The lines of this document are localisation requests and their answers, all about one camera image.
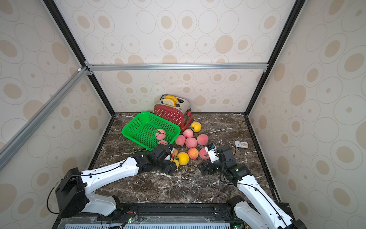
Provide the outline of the yellow peach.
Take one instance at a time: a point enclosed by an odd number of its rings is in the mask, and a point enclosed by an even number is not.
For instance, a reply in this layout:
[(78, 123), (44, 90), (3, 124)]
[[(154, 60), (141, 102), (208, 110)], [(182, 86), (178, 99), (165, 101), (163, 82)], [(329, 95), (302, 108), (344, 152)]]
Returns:
[(174, 159), (174, 160), (173, 160), (173, 162), (176, 164), (176, 168), (179, 168), (179, 165), (180, 165), (180, 164), (179, 164), (179, 161), (178, 161), (178, 160), (176, 160), (176, 159)]
[(187, 165), (190, 159), (189, 155), (186, 152), (178, 153), (177, 157), (179, 164), (182, 166)]
[(191, 123), (190, 128), (195, 132), (198, 133), (202, 129), (202, 125), (199, 122), (193, 122)]

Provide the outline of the pink peach front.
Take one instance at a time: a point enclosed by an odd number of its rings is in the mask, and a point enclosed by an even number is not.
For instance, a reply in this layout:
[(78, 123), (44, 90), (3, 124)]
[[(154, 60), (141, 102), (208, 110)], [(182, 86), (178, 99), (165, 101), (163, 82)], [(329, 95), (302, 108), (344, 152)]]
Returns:
[(165, 130), (163, 130), (163, 129), (157, 129), (155, 131), (155, 138), (157, 140), (164, 140), (165, 137), (166, 137), (166, 131)]

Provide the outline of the green plastic basket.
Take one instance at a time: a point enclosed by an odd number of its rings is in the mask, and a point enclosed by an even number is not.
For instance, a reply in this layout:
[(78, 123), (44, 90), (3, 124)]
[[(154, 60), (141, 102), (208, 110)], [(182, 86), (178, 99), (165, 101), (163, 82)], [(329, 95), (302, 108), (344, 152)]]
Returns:
[(154, 150), (159, 141), (158, 129), (165, 131), (164, 140), (169, 144), (181, 133), (178, 125), (150, 112), (141, 112), (123, 128), (122, 135), (147, 150)]

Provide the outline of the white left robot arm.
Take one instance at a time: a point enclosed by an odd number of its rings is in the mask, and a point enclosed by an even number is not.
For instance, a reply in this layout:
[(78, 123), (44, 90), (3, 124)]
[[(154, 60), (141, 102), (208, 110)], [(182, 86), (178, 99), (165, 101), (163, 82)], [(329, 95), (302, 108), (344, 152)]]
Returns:
[(175, 148), (159, 144), (152, 151), (139, 151), (127, 159), (93, 170), (69, 170), (55, 189), (59, 207), (58, 215), (70, 218), (80, 213), (91, 213), (118, 219), (124, 210), (117, 197), (96, 194), (96, 190), (115, 181), (151, 171), (172, 174), (177, 165), (173, 161)]

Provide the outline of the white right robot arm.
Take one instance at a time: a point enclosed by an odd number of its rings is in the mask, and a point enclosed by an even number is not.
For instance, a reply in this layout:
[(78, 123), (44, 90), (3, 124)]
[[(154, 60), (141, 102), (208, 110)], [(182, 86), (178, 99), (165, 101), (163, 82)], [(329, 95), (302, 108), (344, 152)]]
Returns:
[(202, 175), (217, 173), (221, 182), (239, 189), (254, 205), (246, 201), (234, 204), (235, 215), (252, 229), (305, 229), (301, 220), (294, 220), (272, 200), (258, 184), (251, 171), (238, 164), (232, 150), (227, 147), (205, 146), (206, 162), (197, 167)]

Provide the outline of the red orange peach with leaf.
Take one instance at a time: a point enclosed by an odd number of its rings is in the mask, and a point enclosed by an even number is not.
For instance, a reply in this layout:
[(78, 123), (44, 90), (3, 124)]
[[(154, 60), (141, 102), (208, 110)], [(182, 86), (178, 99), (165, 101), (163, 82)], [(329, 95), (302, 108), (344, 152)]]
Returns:
[(177, 155), (178, 155), (178, 150), (177, 150), (177, 149), (175, 149), (175, 150), (173, 151), (173, 153), (172, 153), (172, 157), (173, 157), (173, 158), (176, 158), (176, 157), (177, 157)]

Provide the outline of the pink peach near right gripper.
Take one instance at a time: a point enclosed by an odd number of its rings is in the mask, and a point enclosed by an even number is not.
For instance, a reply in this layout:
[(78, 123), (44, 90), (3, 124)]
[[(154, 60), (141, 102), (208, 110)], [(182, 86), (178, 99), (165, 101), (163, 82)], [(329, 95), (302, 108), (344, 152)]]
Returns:
[(200, 149), (199, 156), (200, 156), (200, 158), (202, 158), (204, 160), (210, 159), (209, 154), (208, 154), (208, 152), (206, 151), (205, 148)]

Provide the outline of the pink peach left cluster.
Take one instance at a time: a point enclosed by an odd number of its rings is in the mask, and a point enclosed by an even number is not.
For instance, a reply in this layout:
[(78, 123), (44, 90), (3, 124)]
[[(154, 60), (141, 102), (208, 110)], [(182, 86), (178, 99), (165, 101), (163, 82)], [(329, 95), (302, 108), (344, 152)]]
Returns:
[(186, 137), (183, 136), (183, 135), (179, 135), (176, 139), (175, 139), (175, 143), (178, 145), (178, 146), (183, 146), (186, 142)]

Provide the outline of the pink peach centre cluster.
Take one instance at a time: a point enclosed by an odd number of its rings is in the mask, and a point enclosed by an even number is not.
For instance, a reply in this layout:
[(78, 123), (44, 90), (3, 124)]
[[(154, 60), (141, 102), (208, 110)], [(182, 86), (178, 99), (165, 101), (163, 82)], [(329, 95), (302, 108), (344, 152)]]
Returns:
[(197, 139), (194, 137), (188, 137), (185, 141), (185, 145), (188, 148), (196, 148), (198, 143), (197, 143)]

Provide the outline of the yellow peach by toaster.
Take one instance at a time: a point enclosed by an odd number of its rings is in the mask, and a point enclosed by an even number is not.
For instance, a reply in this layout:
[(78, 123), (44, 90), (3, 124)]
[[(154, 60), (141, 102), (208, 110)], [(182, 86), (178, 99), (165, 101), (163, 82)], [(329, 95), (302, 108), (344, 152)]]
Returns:
[(202, 125), (199, 122), (193, 122), (191, 123), (190, 128), (195, 132), (198, 133), (202, 129)]

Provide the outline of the red polka dot toaster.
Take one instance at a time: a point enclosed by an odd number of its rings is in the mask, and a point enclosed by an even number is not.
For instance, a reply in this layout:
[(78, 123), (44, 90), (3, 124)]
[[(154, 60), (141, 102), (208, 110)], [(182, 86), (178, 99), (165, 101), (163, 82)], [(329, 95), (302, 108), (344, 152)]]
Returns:
[(159, 102), (154, 106), (154, 114), (180, 127), (181, 131), (185, 131), (190, 127), (193, 121), (192, 108), (188, 100), (176, 97), (179, 102), (176, 107), (162, 104), (162, 100), (168, 94), (161, 96)]

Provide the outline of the toast slice front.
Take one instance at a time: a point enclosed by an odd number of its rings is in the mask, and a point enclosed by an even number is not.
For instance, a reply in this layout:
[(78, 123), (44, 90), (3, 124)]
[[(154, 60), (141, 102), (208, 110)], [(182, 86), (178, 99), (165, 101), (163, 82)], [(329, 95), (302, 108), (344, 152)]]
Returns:
[(176, 107), (176, 102), (171, 98), (164, 98), (162, 100), (162, 104), (167, 105), (167, 106)]

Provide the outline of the black corner frame post right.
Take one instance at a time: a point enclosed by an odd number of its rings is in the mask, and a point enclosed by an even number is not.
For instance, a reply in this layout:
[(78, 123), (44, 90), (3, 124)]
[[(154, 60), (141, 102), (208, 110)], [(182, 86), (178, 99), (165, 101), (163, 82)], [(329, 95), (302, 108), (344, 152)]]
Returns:
[(254, 94), (252, 95), (251, 97), (251, 100), (248, 104), (248, 107), (245, 111), (245, 116), (246, 117), (249, 117), (249, 114), (251, 113), (253, 107), (254, 107), (254, 104), (255, 102), (257, 101), (259, 95), (260, 95), (260, 92), (262, 91), (265, 83), (266, 83), (266, 80), (269, 76), (269, 74), (271, 73), (271, 70), (273, 69), (277, 59), (278, 59), (278, 56), (282, 50), (282, 48), (284, 47), (285, 45), (285, 42), (287, 41), (287, 38), (305, 4), (305, 0), (297, 0), (295, 1), (294, 3), (294, 6), (288, 16), (288, 19), (286, 20), (286, 23), (280, 33), (280, 36), (274, 46), (274, 49), (272, 51), (272, 54), (268, 60), (268, 67), (266, 68), (266, 70), (264, 71), (264, 73), (262, 74), (260, 80), (259, 80), (259, 83), (257, 85), (257, 87), (255, 88), (255, 91), (254, 91)]

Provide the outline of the black corner frame post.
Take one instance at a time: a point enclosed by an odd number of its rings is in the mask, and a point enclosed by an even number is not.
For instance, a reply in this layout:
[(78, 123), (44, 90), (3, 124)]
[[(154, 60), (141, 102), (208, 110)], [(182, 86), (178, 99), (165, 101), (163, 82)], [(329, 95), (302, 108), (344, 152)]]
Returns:
[(265, 83), (266, 83), (266, 80), (269, 76), (269, 74), (271, 73), (271, 70), (273, 69), (277, 59), (278, 59), (278, 56), (282, 50), (282, 48), (284, 47), (285, 45), (285, 42), (287, 41), (287, 38), (305, 4), (305, 0), (297, 0), (295, 1), (294, 3), (294, 6), (288, 16), (288, 19), (286, 20), (286, 23), (280, 33), (280, 36), (274, 46), (274, 49), (272, 51), (272, 54), (268, 60), (268, 67), (266, 68), (266, 70), (264, 71), (264, 73), (262, 74), (260, 80), (259, 80), (259, 83), (257, 85), (257, 87), (255, 88), (255, 91), (254, 91), (254, 94), (252, 95), (251, 97), (251, 100), (248, 104), (248, 107), (245, 111), (245, 116), (246, 117), (249, 117), (249, 114), (251, 113), (253, 107), (254, 107), (254, 104), (255, 102), (257, 101), (259, 95), (260, 95), (260, 92), (262, 91)]
[(69, 47), (71, 48), (72, 53), (75, 55), (76, 59), (79, 61), (82, 67), (86, 67), (87, 70), (90, 71), (89, 73), (89, 80), (91, 81), (94, 89), (96, 90), (97, 94), (101, 98), (103, 104), (107, 108), (107, 111), (110, 113), (111, 116), (115, 115), (115, 111), (110, 104), (104, 90), (102, 89), (101, 85), (99, 84), (97, 78), (95, 77), (94, 73), (91, 73), (91, 70), (86, 65), (86, 58), (80, 49), (79, 44), (76, 42), (74, 36), (72, 35), (66, 21), (64, 20), (62, 14), (60, 13), (57, 4), (51, 0), (43, 0), (46, 8), (48, 9), (49, 13), (51, 14), (52, 18), (55, 20), (57, 27), (60, 29), (61, 33), (63, 34), (66, 42), (68, 43)]

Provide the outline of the black corner frame post left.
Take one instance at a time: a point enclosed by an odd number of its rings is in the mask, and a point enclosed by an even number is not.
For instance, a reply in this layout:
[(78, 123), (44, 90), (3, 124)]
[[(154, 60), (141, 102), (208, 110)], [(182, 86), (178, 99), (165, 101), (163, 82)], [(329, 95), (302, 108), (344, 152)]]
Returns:
[(104, 90), (102, 89), (101, 85), (99, 84), (97, 78), (95, 77), (94, 73), (91, 73), (91, 70), (86, 65), (86, 58), (80, 49), (79, 44), (76, 42), (74, 36), (72, 35), (66, 21), (64, 20), (62, 14), (60, 13), (57, 4), (51, 0), (43, 0), (46, 8), (48, 9), (49, 13), (51, 14), (52, 18), (55, 20), (57, 27), (60, 29), (61, 33), (63, 34), (66, 42), (68, 43), (69, 47), (71, 48), (72, 53), (75, 55), (76, 59), (79, 61), (82, 67), (86, 67), (87, 70), (90, 71), (89, 73), (89, 80), (91, 81), (94, 89), (96, 90), (97, 94), (101, 98), (103, 104), (107, 108), (107, 111), (110, 113), (111, 116), (115, 115), (115, 111), (110, 104)]

